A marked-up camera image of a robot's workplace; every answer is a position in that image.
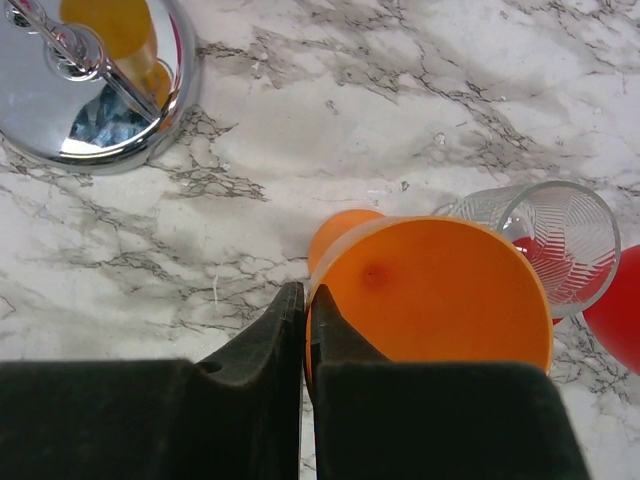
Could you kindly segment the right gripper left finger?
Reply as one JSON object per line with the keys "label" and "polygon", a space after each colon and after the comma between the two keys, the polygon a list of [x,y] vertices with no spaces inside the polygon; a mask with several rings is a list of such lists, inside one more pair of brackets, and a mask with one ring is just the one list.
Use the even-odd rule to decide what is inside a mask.
{"label": "right gripper left finger", "polygon": [[295,479],[304,290],[199,362],[1,366],[5,479]]}

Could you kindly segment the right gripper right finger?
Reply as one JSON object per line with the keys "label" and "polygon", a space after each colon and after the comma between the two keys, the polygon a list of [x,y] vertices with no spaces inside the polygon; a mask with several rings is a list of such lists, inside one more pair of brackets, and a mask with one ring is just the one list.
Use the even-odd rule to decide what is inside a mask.
{"label": "right gripper right finger", "polygon": [[321,479],[586,479],[558,390],[522,363],[394,363],[341,315],[309,309]]}

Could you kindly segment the orange wine glass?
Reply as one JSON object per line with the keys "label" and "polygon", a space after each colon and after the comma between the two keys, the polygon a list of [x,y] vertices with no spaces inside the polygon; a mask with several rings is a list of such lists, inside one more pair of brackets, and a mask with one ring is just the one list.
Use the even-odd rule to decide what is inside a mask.
{"label": "orange wine glass", "polygon": [[533,267],[486,227],[442,216],[347,210],[308,252],[311,297],[396,362],[515,361],[551,370],[553,325]]}

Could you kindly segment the red wine glass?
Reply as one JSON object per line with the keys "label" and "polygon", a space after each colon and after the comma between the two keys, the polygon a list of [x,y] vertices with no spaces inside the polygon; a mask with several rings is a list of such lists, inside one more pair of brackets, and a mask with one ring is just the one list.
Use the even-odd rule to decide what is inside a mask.
{"label": "red wine glass", "polygon": [[[536,246],[532,239],[520,238],[514,245],[527,259],[540,258],[545,263],[551,259],[548,249]],[[639,376],[639,244],[623,250],[619,260],[612,283],[583,311],[583,317],[608,353]],[[604,285],[607,275],[607,272],[596,274],[570,299],[579,303],[591,299]]]}

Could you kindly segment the clear wine glass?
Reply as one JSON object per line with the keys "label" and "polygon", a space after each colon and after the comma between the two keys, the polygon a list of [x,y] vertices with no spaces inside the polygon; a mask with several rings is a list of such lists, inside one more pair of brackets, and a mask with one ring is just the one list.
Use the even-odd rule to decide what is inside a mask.
{"label": "clear wine glass", "polygon": [[482,190],[433,213],[483,225],[513,243],[535,270],[556,319],[594,305],[618,270],[621,238],[613,211],[576,183]]}

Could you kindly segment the chrome wine glass rack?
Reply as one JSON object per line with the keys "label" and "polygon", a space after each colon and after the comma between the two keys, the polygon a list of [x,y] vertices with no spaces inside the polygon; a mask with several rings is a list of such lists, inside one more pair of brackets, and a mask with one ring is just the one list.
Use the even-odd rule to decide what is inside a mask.
{"label": "chrome wine glass rack", "polygon": [[1,139],[26,158],[79,173],[136,168],[177,140],[199,86],[178,1],[1,4]]}

